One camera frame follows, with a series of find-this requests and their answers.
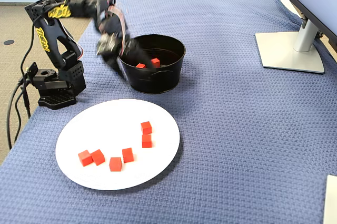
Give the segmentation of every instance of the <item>robotic arm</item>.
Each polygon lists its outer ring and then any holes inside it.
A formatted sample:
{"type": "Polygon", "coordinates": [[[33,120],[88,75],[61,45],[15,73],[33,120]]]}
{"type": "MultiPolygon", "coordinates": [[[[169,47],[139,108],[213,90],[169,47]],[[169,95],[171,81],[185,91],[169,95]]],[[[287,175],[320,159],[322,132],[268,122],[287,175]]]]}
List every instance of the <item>robotic arm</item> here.
{"type": "Polygon", "coordinates": [[[102,35],[97,54],[119,75],[122,74],[116,62],[118,56],[137,58],[152,68],[150,59],[127,34],[123,14],[115,8],[115,3],[116,0],[40,0],[25,7],[43,49],[58,70],[58,73],[39,70],[36,63],[28,69],[30,82],[41,96],[40,106],[56,110],[75,104],[75,97],[86,88],[83,64],[79,60],[83,50],[78,48],[60,18],[93,18],[96,30],[102,35]],[[66,52],[59,52],[57,41],[65,46],[66,52]]]}

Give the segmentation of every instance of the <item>monitor stand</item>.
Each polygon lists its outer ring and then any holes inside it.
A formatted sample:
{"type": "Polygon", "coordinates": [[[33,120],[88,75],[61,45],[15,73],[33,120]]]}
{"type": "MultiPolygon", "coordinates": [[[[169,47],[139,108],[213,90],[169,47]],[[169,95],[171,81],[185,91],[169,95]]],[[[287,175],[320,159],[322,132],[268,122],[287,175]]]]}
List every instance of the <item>monitor stand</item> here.
{"type": "Polygon", "coordinates": [[[313,45],[317,31],[308,20],[299,32],[256,33],[263,67],[323,74],[321,57],[313,45]]]}

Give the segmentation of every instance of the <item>monitor base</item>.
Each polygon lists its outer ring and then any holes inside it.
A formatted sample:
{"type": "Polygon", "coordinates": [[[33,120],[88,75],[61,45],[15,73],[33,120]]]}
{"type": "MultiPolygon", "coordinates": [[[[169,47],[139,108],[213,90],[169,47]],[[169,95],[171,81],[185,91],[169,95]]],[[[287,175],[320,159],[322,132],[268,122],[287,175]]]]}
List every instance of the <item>monitor base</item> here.
{"type": "Polygon", "coordinates": [[[314,45],[308,52],[294,50],[298,35],[299,32],[256,33],[263,67],[323,74],[323,63],[314,45]]]}

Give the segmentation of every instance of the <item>blue textured fabric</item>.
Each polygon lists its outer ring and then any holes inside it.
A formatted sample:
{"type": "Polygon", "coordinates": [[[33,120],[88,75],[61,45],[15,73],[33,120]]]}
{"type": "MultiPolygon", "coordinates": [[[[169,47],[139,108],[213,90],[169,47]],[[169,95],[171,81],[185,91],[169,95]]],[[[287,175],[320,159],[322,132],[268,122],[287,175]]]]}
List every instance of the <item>blue textured fabric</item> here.
{"type": "Polygon", "coordinates": [[[0,222],[322,222],[326,176],[337,174],[337,65],[315,42],[325,74],[264,69],[254,36],[297,31],[300,19],[279,0],[118,3],[132,35],[185,44],[180,83],[161,95],[134,91],[95,55],[99,35],[90,24],[80,40],[87,88],[76,105],[38,108],[29,120],[0,168],[0,222]],[[73,183],[55,160],[62,128],[86,108],[122,98],[173,115],[176,157],[134,188],[73,183]]]}

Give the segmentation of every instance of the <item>black bucket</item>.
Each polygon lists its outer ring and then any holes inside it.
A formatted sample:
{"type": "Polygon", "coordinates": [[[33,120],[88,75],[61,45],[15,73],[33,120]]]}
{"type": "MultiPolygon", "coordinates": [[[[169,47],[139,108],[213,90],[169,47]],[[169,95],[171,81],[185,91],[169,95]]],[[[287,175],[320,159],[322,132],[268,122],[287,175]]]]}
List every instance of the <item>black bucket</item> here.
{"type": "Polygon", "coordinates": [[[148,94],[159,94],[176,87],[185,55],[185,46],[175,38],[163,35],[136,37],[140,47],[151,57],[160,60],[156,69],[139,69],[121,58],[123,68],[132,88],[148,94]]]}

